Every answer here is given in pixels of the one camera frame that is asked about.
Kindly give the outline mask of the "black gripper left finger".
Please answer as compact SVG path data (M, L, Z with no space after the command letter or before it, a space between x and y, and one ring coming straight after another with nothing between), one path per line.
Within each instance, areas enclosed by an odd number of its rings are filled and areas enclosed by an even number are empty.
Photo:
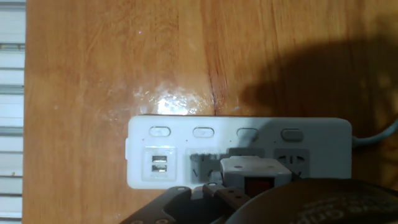
M224 203L202 189L172 187L124 219L121 224L213 223L224 215Z

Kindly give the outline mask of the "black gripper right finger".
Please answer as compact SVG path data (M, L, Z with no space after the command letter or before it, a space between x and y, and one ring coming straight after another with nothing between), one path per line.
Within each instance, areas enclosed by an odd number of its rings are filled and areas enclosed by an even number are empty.
M205 209L210 212L236 211L251 199L235 187L224 187L216 182L205 184L202 191Z

